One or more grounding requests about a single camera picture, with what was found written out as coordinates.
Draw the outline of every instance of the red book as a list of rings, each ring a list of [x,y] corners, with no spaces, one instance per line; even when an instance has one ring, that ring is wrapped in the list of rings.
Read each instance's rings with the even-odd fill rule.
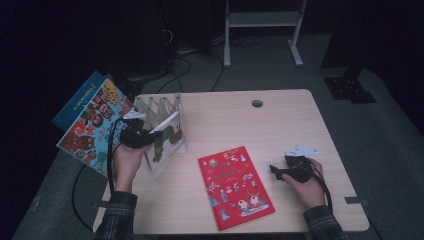
[[[219,231],[275,212],[244,146],[198,161]]]

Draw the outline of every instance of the colorful picture book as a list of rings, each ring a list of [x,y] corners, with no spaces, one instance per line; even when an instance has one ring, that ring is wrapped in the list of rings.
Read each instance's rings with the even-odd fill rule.
[[[66,131],[57,147],[107,177],[111,126],[132,107],[110,79],[94,72],[52,121]],[[122,121],[116,124],[114,144],[125,126]]]
[[[156,137],[154,146],[145,156],[150,170],[156,170],[169,156],[177,151],[184,143],[185,134],[181,128],[181,114],[176,111],[161,124],[155,127],[151,133],[161,131],[161,136]]]
[[[219,231],[275,212],[244,146],[198,161]]]

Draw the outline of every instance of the person's left hand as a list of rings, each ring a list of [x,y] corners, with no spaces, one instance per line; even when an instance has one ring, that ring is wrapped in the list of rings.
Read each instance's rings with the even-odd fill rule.
[[[132,181],[141,165],[143,155],[153,144],[139,149],[133,149],[125,144],[119,144],[113,154],[116,170],[115,191],[132,192]]]

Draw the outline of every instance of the finger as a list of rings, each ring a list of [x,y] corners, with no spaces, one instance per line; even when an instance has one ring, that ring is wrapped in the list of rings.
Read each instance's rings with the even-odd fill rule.
[[[315,167],[315,169],[317,169],[321,174],[323,174],[321,163],[319,163],[317,160],[313,158],[307,158],[307,159],[311,162],[311,164]]]

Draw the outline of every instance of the hand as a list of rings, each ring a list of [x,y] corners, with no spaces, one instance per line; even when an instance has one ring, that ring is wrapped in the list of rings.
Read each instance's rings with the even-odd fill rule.
[[[320,174],[317,176],[324,177],[322,165],[312,158],[308,158],[315,168],[315,171],[319,171]],[[321,185],[311,177],[306,183],[300,183],[294,180],[287,174],[282,174],[281,177],[296,191],[302,203],[308,208],[313,208],[320,205],[325,205],[325,194],[322,190]]]
[[[152,145],[133,149],[122,143],[116,147],[113,154],[113,163],[117,175],[115,191],[132,192],[132,182],[140,168],[141,159]]]

